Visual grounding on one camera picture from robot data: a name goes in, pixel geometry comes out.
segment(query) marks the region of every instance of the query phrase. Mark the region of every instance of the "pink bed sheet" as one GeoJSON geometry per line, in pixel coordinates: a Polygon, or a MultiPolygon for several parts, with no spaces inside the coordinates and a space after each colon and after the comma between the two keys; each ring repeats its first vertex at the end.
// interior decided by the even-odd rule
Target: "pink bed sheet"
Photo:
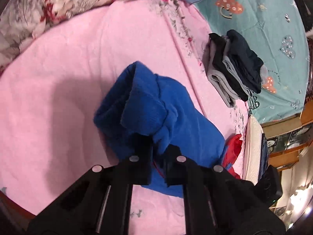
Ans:
{"type": "MultiPolygon", "coordinates": [[[[86,12],[43,34],[0,78],[0,189],[38,214],[93,165],[115,165],[93,115],[137,60],[181,82],[226,139],[244,135],[245,103],[226,107],[201,64],[210,32],[193,6],[134,0],[86,12]]],[[[243,151],[234,166],[239,175],[242,158],[243,151]]],[[[182,199],[134,186],[130,234],[181,235],[184,223],[182,199]]]]}

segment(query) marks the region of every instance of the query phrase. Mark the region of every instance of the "stack of clothes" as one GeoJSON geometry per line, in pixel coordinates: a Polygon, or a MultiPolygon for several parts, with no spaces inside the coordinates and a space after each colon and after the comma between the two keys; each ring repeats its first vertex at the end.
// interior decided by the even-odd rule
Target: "stack of clothes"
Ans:
{"type": "Polygon", "coordinates": [[[211,33],[209,47],[207,77],[228,107],[234,107],[237,99],[247,101],[253,92],[261,92],[267,68],[241,34],[235,30],[222,37],[211,33]]]}

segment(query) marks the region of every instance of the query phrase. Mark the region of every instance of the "light blue sheet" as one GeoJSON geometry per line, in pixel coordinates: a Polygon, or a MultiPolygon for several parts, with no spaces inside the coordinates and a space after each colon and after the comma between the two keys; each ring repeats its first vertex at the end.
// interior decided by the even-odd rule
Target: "light blue sheet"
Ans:
{"type": "Polygon", "coordinates": [[[309,51],[294,0],[201,0],[195,5],[213,32],[238,31],[264,61],[271,77],[264,88],[269,89],[254,93],[248,101],[258,121],[300,113],[308,82],[309,51]]]}

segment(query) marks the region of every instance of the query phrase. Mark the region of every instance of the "screw head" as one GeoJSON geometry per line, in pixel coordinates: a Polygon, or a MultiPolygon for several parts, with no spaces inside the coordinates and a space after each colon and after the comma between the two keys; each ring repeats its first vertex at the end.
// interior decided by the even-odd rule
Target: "screw head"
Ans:
{"type": "Polygon", "coordinates": [[[213,170],[214,170],[215,172],[222,172],[222,171],[224,170],[224,168],[223,168],[221,165],[215,165],[215,166],[213,167],[213,170]]]}
{"type": "Polygon", "coordinates": [[[97,173],[102,171],[102,166],[101,165],[95,165],[94,167],[92,167],[92,171],[97,173]]]}
{"type": "Polygon", "coordinates": [[[138,162],[139,161],[139,156],[137,156],[137,155],[132,155],[130,158],[129,158],[129,160],[131,161],[131,162],[138,162]]]}
{"type": "Polygon", "coordinates": [[[176,158],[176,160],[180,163],[184,163],[187,160],[187,158],[184,157],[183,155],[180,155],[176,158]]]}

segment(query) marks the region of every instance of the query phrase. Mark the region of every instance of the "red cloth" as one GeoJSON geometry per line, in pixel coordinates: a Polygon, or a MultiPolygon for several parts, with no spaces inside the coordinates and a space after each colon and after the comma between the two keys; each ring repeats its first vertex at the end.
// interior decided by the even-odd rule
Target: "red cloth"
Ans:
{"type": "Polygon", "coordinates": [[[241,152],[242,148],[242,140],[240,140],[241,136],[242,136],[241,134],[236,134],[235,136],[228,140],[226,146],[227,152],[222,163],[222,166],[224,168],[228,168],[231,165],[231,167],[228,169],[228,172],[237,179],[240,179],[240,176],[234,171],[233,164],[235,163],[241,152]]]}

